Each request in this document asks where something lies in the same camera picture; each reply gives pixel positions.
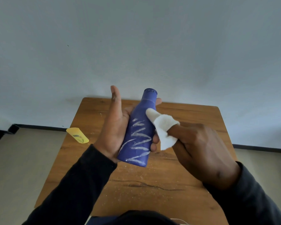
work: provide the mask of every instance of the table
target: table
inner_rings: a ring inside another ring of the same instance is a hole
[[[122,107],[137,103],[122,100]],[[69,134],[64,139],[35,207],[58,185],[70,167],[97,139],[110,99],[83,98],[71,127],[78,127],[90,139],[79,144]],[[236,160],[220,110],[202,106],[163,102],[157,111],[178,121],[203,123],[215,129]],[[179,164],[172,148],[150,153],[146,168],[120,162],[98,198],[91,215],[120,215],[127,210],[154,210],[189,224],[228,224],[224,212],[202,183]]]

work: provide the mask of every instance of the person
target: person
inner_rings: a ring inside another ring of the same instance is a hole
[[[85,224],[102,189],[117,167],[117,154],[124,140],[133,107],[122,110],[117,87],[111,86],[112,99],[102,131],[71,167],[44,202],[23,223]],[[216,131],[202,125],[180,123],[168,130],[178,138],[174,152],[186,170],[203,182],[234,224],[279,224],[281,211],[265,194],[246,167],[233,160]],[[156,151],[158,136],[151,151]],[[107,224],[176,224],[152,211],[128,211]]]

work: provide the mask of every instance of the hand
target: hand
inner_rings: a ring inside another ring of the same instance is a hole
[[[181,122],[168,130],[178,138],[174,152],[185,169],[203,183],[225,190],[240,175],[240,167],[217,132],[203,124]]]
[[[111,86],[110,89],[112,97],[109,111],[105,118],[101,133],[97,141],[94,143],[94,147],[114,163],[117,163],[119,160],[116,157],[124,140],[130,114],[135,106],[127,107],[122,110],[119,89],[116,86]],[[161,104],[161,98],[156,99],[156,105],[159,104]],[[156,134],[153,137],[151,151],[157,150],[156,144],[158,142],[159,138]]]

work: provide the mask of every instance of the yellow eraser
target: yellow eraser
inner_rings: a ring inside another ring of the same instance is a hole
[[[68,128],[66,131],[81,144],[85,144],[90,141],[79,128]]]

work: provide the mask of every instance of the person's left hand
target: person's left hand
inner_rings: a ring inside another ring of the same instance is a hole
[[[116,157],[124,140],[130,114],[135,106],[127,107],[122,110],[119,89],[116,86],[111,86],[110,90],[112,98],[109,111],[105,118],[101,133],[97,141],[94,143],[94,147],[114,163],[117,163],[119,160]],[[161,98],[157,98],[155,104],[161,104]],[[157,134],[155,134],[153,143],[151,144],[151,151],[157,150],[156,144],[158,142],[159,138]]]

